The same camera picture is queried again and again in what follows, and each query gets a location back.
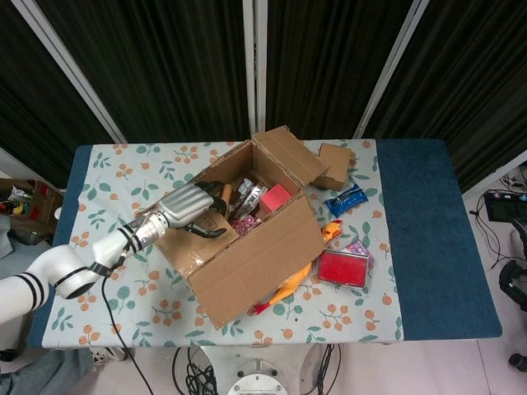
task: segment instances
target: electronic device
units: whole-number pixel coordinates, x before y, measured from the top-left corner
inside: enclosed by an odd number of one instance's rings
[[[527,193],[489,191],[484,199],[489,221],[511,222],[512,218],[527,221]]]

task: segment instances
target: yellow rubber chicken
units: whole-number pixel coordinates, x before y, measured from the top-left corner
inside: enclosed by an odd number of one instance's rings
[[[322,228],[322,237],[324,242],[328,243],[331,239],[334,239],[343,232],[342,221],[336,220],[331,221]],[[296,288],[300,285],[301,282],[310,274],[311,262],[305,265],[301,270],[290,276],[285,284],[277,290],[277,293],[271,298],[267,303],[257,304],[253,307],[253,311],[256,314],[262,313],[267,307],[272,306],[273,304],[278,303],[280,300],[287,298],[289,295],[292,295]]]

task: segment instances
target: brown object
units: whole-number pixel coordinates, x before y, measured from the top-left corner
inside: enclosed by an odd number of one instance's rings
[[[329,165],[329,169],[318,177],[313,185],[341,191],[347,181],[347,168],[351,157],[351,150],[323,142],[320,146],[319,158]]]
[[[167,229],[165,236],[156,241],[157,248],[184,278],[239,237],[216,210],[203,213],[194,223],[208,230],[227,231],[214,239],[205,239],[183,229]]]
[[[195,177],[228,184],[243,174],[254,174],[266,185],[281,184],[291,194],[291,200],[261,225],[188,274],[190,288],[217,328],[322,253],[324,241],[303,187],[327,167],[287,127],[280,127],[257,133]],[[170,257],[169,261],[177,267],[176,261]]]
[[[52,235],[57,227],[55,210],[63,204],[63,196],[47,184],[33,179],[0,179],[0,193],[9,197],[15,186],[32,194],[29,210],[19,216],[11,215],[11,228]]]
[[[229,203],[231,201],[231,195],[232,195],[232,185],[225,184],[223,186],[223,191],[222,191],[222,201],[226,204],[227,209],[229,208]]]

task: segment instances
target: black curtain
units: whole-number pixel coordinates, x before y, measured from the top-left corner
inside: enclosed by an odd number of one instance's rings
[[[366,137],[444,139],[467,190],[527,149],[527,2],[428,5]]]
[[[349,138],[411,3],[270,0],[267,129]]]
[[[112,141],[11,2],[0,13],[0,145],[66,187],[76,148]]]
[[[241,0],[38,0],[129,142],[249,136]]]

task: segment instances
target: pink box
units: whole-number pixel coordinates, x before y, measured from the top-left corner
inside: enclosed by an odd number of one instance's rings
[[[280,184],[276,184],[260,198],[260,211],[268,216],[291,199],[291,194]]]

